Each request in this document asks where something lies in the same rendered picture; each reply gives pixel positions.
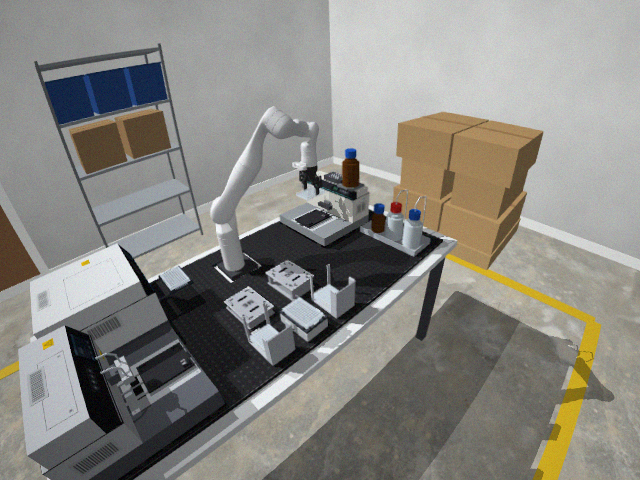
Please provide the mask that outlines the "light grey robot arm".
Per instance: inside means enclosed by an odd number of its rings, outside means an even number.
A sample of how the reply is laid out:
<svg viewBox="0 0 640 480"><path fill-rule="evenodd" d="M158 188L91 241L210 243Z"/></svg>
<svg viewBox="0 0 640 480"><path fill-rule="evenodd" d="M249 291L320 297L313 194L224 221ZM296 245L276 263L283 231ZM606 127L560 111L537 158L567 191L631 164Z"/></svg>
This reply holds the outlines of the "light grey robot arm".
<svg viewBox="0 0 640 480"><path fill-rule="evenodd" d="M223 194L214 200L211 207L211 219L216 223L217 238L224 265L228 271L240 270L245 265L235 209L261 170L263 143L268 132L277 139L286 139L292 136L310 137L310 141L301 144L301 162L293 162L292 166L300 170L307 170L307 167L317 165L318 124L303 122L299 119L292 120L277 107L269 108L234 166Z"/></svg>

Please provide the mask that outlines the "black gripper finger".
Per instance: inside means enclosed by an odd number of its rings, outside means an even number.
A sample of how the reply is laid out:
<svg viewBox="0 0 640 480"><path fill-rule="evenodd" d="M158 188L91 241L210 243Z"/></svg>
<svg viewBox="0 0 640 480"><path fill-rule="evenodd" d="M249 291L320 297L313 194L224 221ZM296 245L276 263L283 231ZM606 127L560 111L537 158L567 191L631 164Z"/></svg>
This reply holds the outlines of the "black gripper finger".
<svg viewBox="0 0 640 480"><path fill-rule="evenodd" d="M301 179L301 178L302 178L302 179ZM306 181L306 178L307 178L307 175L305 175L305 176L304 176L304 175L303 175L302 170L301 170L301 171L299 171L299 181L300 181L300 182L302 182L302 184L303 184L303 190L307 189L307 183L306 183L307 181ZM303 181L304 181L304 182L303 182Z"/></svg>
<svg viewBox="0 0 640 480"><path fill-rule="evenodd" d="M316 180L315 180L315 181L316 181L316 182L313 182L313 180L312 180L311 176L309 176L308 178L309 178L309 180L311 181L312 185L315 187L315 195L316 195L316 196L317 196L317 195L319 195L319 188L321 188L321 187L322 187L322 177L321 177L321 175L320 175L320 176L315 175L315 178L316 178ZM319 180L320 180L320 181L319 181ZM317 186L316 186L316 184L317 184ZM320 185L319 185L319 184L320 184Z"/></svg>

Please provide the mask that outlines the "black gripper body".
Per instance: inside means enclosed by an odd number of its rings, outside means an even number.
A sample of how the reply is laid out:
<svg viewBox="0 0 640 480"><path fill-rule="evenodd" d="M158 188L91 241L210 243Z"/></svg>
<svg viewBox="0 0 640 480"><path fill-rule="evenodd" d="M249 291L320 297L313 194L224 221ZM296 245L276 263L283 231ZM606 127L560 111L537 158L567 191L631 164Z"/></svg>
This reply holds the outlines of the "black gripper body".
<svg viewBox="0 0 640 480"><path fill-rule="evenodd" d="M313 180L313 182L314 182L314 181L316 180L315 175L317 175L317 174L316 174L317 170L318 170L318 168L317 168L317 165L316 165L316 166L314 166L314 167L307 167L307 170L304 170L304 171L302 170L302 172L304 172L304 173L303 173L303 174L304 174L304 176L305 176L305 175L307 175L306 180L307 180L308 182L310 182L310 180L308 179L308 177L309 177L309 176L311 176L311 178L312 178L312 180ZM308 173L308 174L306 174L306 173ZM310 173L311 173L311 174L310 174ZM314 180L314 179L315 179L315 180ZM311 183L311 182L310 182L310 183Z"/></svg>

